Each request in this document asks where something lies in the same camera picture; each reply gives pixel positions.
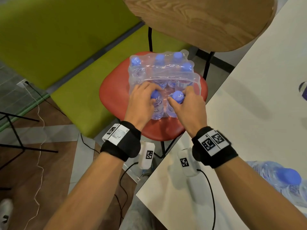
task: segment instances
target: white sneaker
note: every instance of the white sneaker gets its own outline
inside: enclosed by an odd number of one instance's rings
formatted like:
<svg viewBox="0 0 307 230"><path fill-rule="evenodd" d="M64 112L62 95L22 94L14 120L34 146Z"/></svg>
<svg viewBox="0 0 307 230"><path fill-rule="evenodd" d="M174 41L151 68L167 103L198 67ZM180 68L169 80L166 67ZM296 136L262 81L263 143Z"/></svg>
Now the white sneaker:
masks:
<svg viewBox="0 0 307 230"><path fill-rule="evenodd" d="M0 230L7 230L13 212L13 202L9 198L0 203Z"/></svg>

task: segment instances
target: hand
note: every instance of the hand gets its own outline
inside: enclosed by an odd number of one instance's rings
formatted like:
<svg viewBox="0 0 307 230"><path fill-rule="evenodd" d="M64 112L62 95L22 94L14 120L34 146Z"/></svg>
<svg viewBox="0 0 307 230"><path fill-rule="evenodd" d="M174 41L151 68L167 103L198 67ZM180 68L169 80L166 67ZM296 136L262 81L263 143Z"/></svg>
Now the hand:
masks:
<svg viewBox="0 0 307 230"><path fill-rule="evenodd" d="M162 90L159 85L145 81L141 85L135 85L129 97L124 120L132 123L140 131L142 131L153 115L153 104L156 100L150 99L150 96L155 89Z"/></svg>
<svg viewBox="0 0 307 230"><path fill-rule="evenodd" d="M201 128L207 126L206 103L202 96L195 94L192 86L187 86L183 93L185 99L182 104L178 104L171 97L167 100L174 108L181 124L193 138Z"/></svg>

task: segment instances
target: wrist strap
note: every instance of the wrist strap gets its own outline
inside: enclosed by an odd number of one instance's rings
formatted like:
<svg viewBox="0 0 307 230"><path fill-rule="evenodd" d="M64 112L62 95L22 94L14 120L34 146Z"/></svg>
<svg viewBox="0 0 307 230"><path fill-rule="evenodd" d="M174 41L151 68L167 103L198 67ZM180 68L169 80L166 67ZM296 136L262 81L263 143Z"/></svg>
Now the wrist strap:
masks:
<svg viewBox="0 0 307 230"><path fill-rule="evenodd" d="M192 139L192 154L195 160L215 169L238 156L231 142L211 127L203 127Z"/></svg>
<svg viewBox="0 0 307 230"><path fill-rule="evenodd" d="M124 162L129 157L136 157L141 150L141 132L127 121L121 121L120 124L116 124L116 127L114 126L106 134L108 135L108 140L102 145L100 152L107 152ZM123 133L124 135L120 136L120 138L118 136L116 138L112 137L121 128L126 129Z"/></svg>

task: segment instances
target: red chair seat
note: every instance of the red chair seat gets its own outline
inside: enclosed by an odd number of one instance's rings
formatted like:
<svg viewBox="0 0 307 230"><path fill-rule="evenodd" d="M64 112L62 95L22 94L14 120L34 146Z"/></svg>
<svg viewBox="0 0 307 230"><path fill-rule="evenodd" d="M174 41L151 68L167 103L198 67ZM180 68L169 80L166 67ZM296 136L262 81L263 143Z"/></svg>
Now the red chair seat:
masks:
<svg viewBox="0 0 307 230"><path fill-rule="evenodd" d="M139 52L137 55L146 55L149 51ZM121 62L102 82L99 89L99 97L105 108L120 120L125 118L129 100L129 58ZM201 96L207 99L208 87L201 77ZM156 141L168 141L175 139L185 131L177 118L161 118L150 120L142 135Z"/></svg>

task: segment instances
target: wooden floor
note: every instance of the wooden floor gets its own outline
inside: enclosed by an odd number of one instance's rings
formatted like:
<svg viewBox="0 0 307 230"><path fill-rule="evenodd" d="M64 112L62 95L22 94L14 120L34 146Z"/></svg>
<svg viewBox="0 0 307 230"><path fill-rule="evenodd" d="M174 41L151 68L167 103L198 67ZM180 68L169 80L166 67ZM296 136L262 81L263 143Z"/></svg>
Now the wooden floor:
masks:
<svg viewBox="0 0 307 230"><path fill-rule="evenodd" d="M51 98L48 101L55 105ZM25 116L38 119L37 108L34 108ZM45 120L46 126L72 124L67 117L47 102L40 104L40 116ZM42 123L18 120L14 123L14 126L17 128L41 127ZM25 146L39 148L40 144ZM41 153L39 166L44 168L44 177L41 190L37 195L40 210L37 217L29 222L27 229L42 230L59 205L67 197L76 146L77 141L52 142L42 145L42 148L58 150L59 153ZM95 149L100 151L100 146L96 144ZM20 149L1 147L0 166L20 152ZM36 215L38 206L33 198L39 188L42 173L42 169L36 166L38 156L38 151L27 150L19 158L0 170L0 187L12 188L11 191L0 191L0 199L11 198L14 204L9 230L23 230L27 221ZM123 210L123 214L125 214L131 204L136 183L125 174L122 186L128 193L128 202ZM116 194L121 205L123 205L126 200L126 194L119 186L117 187ZM120 208L114 197L99 229L116 230L119 227L119 220Z"/></svg>

